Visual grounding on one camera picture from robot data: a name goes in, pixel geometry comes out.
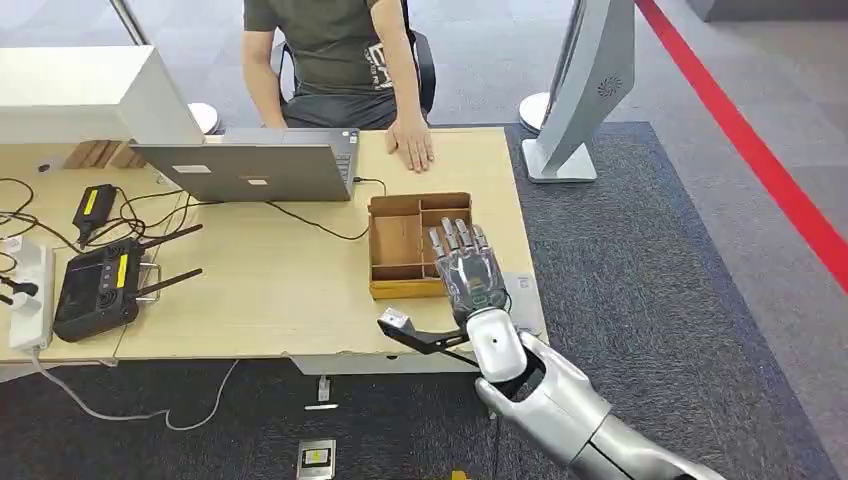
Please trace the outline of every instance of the white monitor stand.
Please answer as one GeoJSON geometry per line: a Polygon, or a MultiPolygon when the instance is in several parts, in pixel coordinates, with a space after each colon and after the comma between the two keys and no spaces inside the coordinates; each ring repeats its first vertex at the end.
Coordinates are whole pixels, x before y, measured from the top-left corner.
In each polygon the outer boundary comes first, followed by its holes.
{"type": "Polygon", "coordinates": [[[531,182],[598,178],[587,142],[633,89],[634,14],[633,0],[574,0],[551,93],[519,107],[522,124],[539,132],[521,143],[531,182]]]}

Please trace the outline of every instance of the power strip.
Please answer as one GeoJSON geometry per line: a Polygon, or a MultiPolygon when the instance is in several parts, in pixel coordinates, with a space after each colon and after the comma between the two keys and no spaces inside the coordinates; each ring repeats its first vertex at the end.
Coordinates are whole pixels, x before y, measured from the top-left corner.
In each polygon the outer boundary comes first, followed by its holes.
{"type": "Polygon", "coordinates": [[[9,348],[24,353],[43,350],[53,333],[53,250],[23,236],[4,240],[3,247],[18,262],[12,280],[38,286],[35,296],[12,296],[9,348]]]}

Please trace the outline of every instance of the dark gray rug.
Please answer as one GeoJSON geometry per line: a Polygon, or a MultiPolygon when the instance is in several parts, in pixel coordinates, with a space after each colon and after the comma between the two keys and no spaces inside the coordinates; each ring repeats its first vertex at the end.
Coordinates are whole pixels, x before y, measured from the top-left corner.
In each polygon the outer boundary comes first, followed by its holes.
{"type": "MultiPolygon", "coordinates": [[[[835,479],[818,438],[665,156],[644,123],[605,124],[601,180],[526,181],[509,127],[542,301],[555,348],[648,437],[733,479],[835,479]]],[[[101,411],[174,408],[193,423],[229,363],[125,362],[58,375],[101,411]]],[[[108,423],[39,376],[0,385],[0,477],[293,478],[297,442],[333,437],[337,478],[561,479],[490,421],[473,375],[339,377],[335,411],[304,412],[315,379],[286,360],[242,362],[206,426],[108,423]]]]}

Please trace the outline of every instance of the wooden desk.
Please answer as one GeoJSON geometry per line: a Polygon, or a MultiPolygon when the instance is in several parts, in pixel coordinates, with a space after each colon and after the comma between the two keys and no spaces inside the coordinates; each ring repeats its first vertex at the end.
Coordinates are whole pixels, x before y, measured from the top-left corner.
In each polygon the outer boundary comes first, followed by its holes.
{"type": "MultiPolygon", "coordinates": [[[[79,232],[71,224],[74,212],[80,198],[89,185],[112,183],[123,188],[130,197],[150,193],[165,192],[172,188],[156,183],[158,175],[155,171],[145,170],[116,170],[116,169],[86,169],[62,170],[52,168],[45,173],[39,173],[38,166],[42,164],[58,164],[73,150],[70,145],[0,145],[0,177],[13,177],[23,180],[35,190],[35,199],[25,212],[31,213],[38,219],[54,228],[71,241],[76,240],[79,232]]],[[[27,198],[24,187],[12,183],[0,183],[0,210],[8,211],[17,208],[27,198]]],[[[173,210],[177,195],[162,199],[140,201],[134,204],[141,218],[159,219],[173,210]]],[[[28,224],[12,221],[0,226],[0,237],[11,235],[25,228],[28,224]]],[[[162,228],[151,230],[164,232],[162,228]]],[[[103,237],[104,241],[123,234],[126,230],[115,229],[112,234],[103,237]]],[[[74,253],[61,240],[41,229],[34,229],[26,234],[28,238],[54,248],[56,255],[56,276],[54,282],[54,299],[58,301],[62,288],[62,277],[65,267],[74,253]]],[[[0,268],[5,268],[7,259],[0,258],[0,268]]],[[[40,357],[45,361],[90,361],[104,360],[114,357],[121,339],[122,330],[113,330],[77,343],[67,343],[54,336],[53,341],[40,357]]],[[[0,362],[27,361],[28,357],[8,348],[9,310],[0,308],[0,362]]]]}
{"type": "MultiPolygon", "coordinates": [[[[503,130],[437,130],[433,140],[438,160],[430,172],[416,175],[385,153],[381,132],[363,132],[357,175],[383,180],[389,194],[471,193],[474,219],[486,230],[502,268],[532,275],[503,130]]],[[[95,182],[88,175],[96,174],[69,172],[67,178],[85,176],[85,181],[68,197],[76,202],[82,185],[95,182]]],[[[126,185],[152,178],[153,173],[115,175],[127,175],[128,181],[112,179],[126,185]]],[[[33,186],[41,193],[42,185],[39,181],[33,186]]],[[[140,193],[140,186],[133,186],[132,194],[140,193]]],[[[151,181],[149,190],[155,187],[151,181]]],[[[378,184],[358,184],[352,202],[292,203],[286,208],[355,235],[367,224],[369,199],[380,194],[378,184]]],[[[69,207],[61,214],[45,213],[43,220],[69,225],[72,213],[69,207]]],[[[146,213],[139,215],[146,218],[146,213]]],[[[305,373],[465,370],[455,360],[413,354],[383,336],[376,319],[389,305],[409,314],[420,330],[445,331],[454,325],[445,298],[376,302],[371,298],[367,237],[342,241],[264,204],[198,207],[191,210],[189,221],[187,225],[202,223],[203,230],[164,245],[157,263],[166,277],[197,267],[204,269],[204,275],[165,290],[159,303],[143,309],[125,329],[117,346],[104,340],[117,334],[107,334],[89,340],[97,349],[77,349],[77,356],[85,356],[82,350],[100,353],[108,346],[117,359],[286,356],[305,373]]],[[[72,233],[73,227],[64,230],[72,233]]],[[[0,323],[0,330],[5,328],[0,323]]],[[[56,358],[74,357],[74,347],[82,345],[55,342],[45,354],[54,348],[64,353],[56,358]]]]}

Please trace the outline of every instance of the man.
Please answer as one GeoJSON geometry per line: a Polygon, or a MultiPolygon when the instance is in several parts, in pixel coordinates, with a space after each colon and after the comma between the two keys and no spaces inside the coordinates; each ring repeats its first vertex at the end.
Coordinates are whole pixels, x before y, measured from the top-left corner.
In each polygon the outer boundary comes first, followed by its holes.
{"type": "Polygon", "coordinates": [[[389,153],[427,170],[433,146],[400,1],[244,0],[244,79],[265,126],[387,129],[389,153]],[[288,102],[270,63],[277,28],[300,81],[288,102]]]}

